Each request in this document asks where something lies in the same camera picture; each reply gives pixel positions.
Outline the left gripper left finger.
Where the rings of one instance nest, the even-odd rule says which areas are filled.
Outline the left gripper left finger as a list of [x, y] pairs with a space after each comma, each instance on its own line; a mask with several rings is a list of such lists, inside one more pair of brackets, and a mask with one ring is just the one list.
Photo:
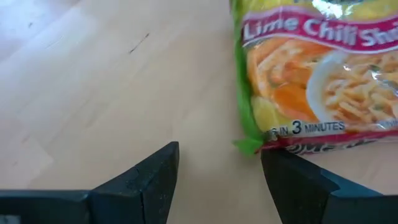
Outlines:
[[173, 141], [91, 190], [0, 190], [0, 224], [166, 224], [179, 158]]

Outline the green lime chili shrimp pack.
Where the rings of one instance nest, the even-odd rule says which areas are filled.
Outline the green lime chili shrimp pack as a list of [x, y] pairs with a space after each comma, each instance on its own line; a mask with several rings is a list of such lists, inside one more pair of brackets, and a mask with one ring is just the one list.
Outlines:
[[398, 0], [229, 0], [246, 154], [398, 141]]

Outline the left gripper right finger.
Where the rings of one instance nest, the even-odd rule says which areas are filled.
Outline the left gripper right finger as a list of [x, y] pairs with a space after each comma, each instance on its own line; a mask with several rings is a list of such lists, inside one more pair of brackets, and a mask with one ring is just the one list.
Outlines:
[[383, 195], [283, 149], [261, 152], [283, 224], [398, 224], [398, 195]]

